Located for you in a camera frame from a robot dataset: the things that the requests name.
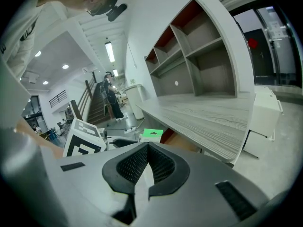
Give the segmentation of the grey wooden desk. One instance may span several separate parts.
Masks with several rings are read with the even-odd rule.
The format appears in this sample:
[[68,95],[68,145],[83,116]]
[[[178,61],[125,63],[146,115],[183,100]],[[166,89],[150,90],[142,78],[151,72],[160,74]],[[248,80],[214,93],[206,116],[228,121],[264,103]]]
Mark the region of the grey wooden desk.
[[143,113],[188,141],[231,163],[240,154],[249,131],[254,95],[181,94],[138,103]]

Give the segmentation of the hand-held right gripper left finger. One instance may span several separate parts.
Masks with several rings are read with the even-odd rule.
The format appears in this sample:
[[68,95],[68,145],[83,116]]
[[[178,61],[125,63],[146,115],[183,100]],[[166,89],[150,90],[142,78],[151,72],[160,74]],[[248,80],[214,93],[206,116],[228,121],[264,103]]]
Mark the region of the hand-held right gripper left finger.
[[119,226],[113,216],[125,210],[128,195],[112,190],[104,180],[104,164],[137,147],[125,146],[101,153],[56,159],[41,147],[46,171],[72,227]]

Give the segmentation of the dark door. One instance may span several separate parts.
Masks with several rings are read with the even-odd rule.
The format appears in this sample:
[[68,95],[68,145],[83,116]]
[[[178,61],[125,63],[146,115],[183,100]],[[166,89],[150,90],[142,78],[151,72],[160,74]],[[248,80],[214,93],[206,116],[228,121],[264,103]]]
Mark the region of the dark door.
[[249,38],[254,38],[258,41],[256,49],[250,48],[254,75],[257,78],[273,77],[275,73],[272,57],[262,29],[245,32],[244,35],[247,42]]

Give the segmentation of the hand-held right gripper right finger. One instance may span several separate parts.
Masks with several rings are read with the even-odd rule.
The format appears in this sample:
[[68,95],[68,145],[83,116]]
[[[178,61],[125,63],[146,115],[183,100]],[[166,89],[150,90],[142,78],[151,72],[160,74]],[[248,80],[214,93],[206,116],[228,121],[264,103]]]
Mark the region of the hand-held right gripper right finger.
[[136,227],[232,227],[265,206],[268,197],[219,160],[149,143],[154,185]]

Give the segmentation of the brown staircase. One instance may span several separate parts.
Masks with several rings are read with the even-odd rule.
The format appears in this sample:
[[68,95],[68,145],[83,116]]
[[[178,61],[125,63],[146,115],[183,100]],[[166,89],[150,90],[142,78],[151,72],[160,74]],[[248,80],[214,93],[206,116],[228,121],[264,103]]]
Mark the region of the brown staircase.
[[89,113],[86,122],[90,124],[100,124],[111,119],[108,112],[107,97],[102,95],[102,83],[97,83],[90,103]]

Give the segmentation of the green and white retail box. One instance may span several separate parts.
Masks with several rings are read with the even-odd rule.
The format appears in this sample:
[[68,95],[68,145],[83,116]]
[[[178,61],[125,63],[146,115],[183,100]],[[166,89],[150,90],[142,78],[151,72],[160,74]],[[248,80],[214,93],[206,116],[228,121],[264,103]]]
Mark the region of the green and white retail box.
[[156,142],[160,143],[163,130],[144,129],[143,133],[139,135],[138,142]]

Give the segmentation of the person's white printed shirt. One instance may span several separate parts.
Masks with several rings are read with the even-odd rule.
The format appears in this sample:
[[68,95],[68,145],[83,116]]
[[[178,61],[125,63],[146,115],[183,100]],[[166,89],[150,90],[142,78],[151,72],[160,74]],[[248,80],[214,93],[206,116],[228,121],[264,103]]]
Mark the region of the person's white printed shirt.
[[34,47],[36,22],[46,3],[60,0],[28,0],[18,8],[0,38],[1,64],[19,79]]

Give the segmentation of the person's left forearm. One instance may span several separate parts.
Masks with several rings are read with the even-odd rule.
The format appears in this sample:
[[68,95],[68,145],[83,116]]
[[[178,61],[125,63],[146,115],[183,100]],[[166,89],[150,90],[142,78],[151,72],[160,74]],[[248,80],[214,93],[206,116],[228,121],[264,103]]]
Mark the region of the person's left forearm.
[[26,122],[26,120],[24,120],[23,118],[19,119],[16,125],[16,131],[29,135],[36,142],[37,145],[50,148],[56,159],[63,157],[62,148],[54,145],[53,143],[43,139],[41,136],[36,134],[34,130],[30,127],[30,125]]

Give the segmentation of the white drawer cabinet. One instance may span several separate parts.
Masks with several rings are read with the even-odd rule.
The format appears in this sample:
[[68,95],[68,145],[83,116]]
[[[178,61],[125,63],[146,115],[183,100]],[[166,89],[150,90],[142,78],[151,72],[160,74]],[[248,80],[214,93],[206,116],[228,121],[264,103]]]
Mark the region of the white drawer cabinet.
[[281,102],[277,99],[273,91],[266,86],[255,86],[254,105],[262,106],[283,113]]
[[260,158],[275,139],[275,128],[281,113],[278,110],[253,105],[249,134],[244,151]]

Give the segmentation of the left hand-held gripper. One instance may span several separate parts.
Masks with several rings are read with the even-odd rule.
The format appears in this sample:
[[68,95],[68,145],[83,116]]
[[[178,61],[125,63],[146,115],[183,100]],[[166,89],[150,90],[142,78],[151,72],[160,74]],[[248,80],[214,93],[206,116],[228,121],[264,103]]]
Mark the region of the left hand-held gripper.
[[[107,150],[106,130],[74,118],[63,150],[63,157],[89,155]],[[137,143],[134,140],[111,138],[110,149]]]

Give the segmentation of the grey shelf unit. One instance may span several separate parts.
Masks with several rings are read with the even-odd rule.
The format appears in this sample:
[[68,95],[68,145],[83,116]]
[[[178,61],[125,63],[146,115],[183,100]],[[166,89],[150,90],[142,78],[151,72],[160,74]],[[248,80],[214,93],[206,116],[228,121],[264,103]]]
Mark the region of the grey shelf unit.
[[157,96],[228,95],[254,90],[244,35],[219,0],[190,0],[145,62]]

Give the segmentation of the long ceiling light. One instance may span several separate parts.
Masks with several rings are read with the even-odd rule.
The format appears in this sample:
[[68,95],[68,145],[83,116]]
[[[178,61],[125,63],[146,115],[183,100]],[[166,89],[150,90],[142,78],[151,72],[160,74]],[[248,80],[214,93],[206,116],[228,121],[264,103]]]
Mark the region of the long ceiling light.
[[105,43],[105,48],[106,48],[106,52],[108,54],[110,62],[115,62],[112,43],[111,42],[106,42]]

